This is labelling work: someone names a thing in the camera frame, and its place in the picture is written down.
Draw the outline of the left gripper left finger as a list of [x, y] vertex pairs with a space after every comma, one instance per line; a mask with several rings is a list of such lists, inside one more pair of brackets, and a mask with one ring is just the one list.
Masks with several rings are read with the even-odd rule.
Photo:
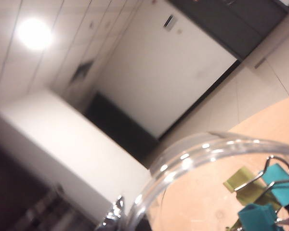
[[97, 231], [121, 231], [125, 219], [125, 202], [122, 195], [112, 204], [104, 219], [97, 225]]

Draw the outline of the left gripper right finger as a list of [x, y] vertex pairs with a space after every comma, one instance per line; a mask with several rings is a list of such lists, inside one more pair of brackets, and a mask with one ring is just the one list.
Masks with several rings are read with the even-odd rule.
[[135, 215], [129, 214], [130, 231], [149, 231], [150, 223], [146, 214]]

